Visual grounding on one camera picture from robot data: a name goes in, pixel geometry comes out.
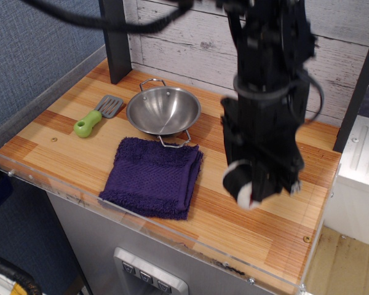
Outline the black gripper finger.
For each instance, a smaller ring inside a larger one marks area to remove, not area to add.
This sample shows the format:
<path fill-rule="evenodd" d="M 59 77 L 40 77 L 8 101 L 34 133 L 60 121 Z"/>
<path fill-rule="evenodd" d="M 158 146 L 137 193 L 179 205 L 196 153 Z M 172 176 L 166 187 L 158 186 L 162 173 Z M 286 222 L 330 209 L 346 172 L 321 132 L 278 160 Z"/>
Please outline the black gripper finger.
<path fill-rule="evenodd" d="M 280 194 L 283 186 L 272 169 L 260 161 L 252 162 L 252 199 L 262 202 L 274 194 Z"/>
<path fill-rule="evenodd" d="M 254 148 L 250 145 L 239 145 L 233 141 L 224 140 L 224 148 L 228 165 L 239 162 L 253 166 Z"/>

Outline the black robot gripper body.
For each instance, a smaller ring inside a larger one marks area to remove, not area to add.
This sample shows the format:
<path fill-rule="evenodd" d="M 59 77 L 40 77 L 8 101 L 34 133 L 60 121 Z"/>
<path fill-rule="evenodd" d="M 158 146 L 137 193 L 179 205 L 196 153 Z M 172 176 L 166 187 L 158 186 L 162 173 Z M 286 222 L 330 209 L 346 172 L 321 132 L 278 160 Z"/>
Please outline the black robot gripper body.
<path fill-rule="evenodd" d="M 223 98 L 221 105 L 224 140 L 250 145 L 254 148 L 253 161 L 269 166 L 282 190 L 299 192 L 304 160 L 295 137 L 304 123 L 306 91 L 291 90 L 275 100 Z"/>

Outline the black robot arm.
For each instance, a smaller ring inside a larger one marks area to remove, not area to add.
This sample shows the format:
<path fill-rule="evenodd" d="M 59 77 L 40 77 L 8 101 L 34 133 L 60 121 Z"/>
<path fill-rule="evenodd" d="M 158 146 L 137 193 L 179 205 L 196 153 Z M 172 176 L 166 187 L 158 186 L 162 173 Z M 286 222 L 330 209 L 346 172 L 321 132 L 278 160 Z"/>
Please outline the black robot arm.
<path fill-rule="evenodd" d="M 304 161 L 296 133 L 305 121 L 309 89 L 304 68 L 314 56 L 303 1 L 218 1 L 237 50 L 234 90 L 223 98 L 223 186 L 245 209 L 282 191 L 298 192 Z"/>

